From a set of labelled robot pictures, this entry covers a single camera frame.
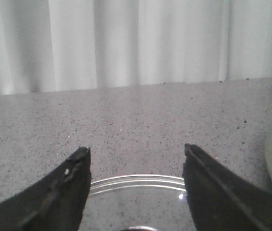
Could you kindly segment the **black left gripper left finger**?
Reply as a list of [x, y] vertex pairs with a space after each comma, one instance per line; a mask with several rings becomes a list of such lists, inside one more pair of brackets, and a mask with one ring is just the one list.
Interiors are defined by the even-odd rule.
[[0, 231], [77, 231], [91, 186], [91, 150], [80, 147], [57, 168], [0, 203]]

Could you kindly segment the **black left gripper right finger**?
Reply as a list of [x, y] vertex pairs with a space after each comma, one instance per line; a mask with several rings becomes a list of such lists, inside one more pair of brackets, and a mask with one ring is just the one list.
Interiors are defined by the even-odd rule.
[[272, 231], [272, 194], [245, 181], [195, 144], [183, 178], [198, 231]]

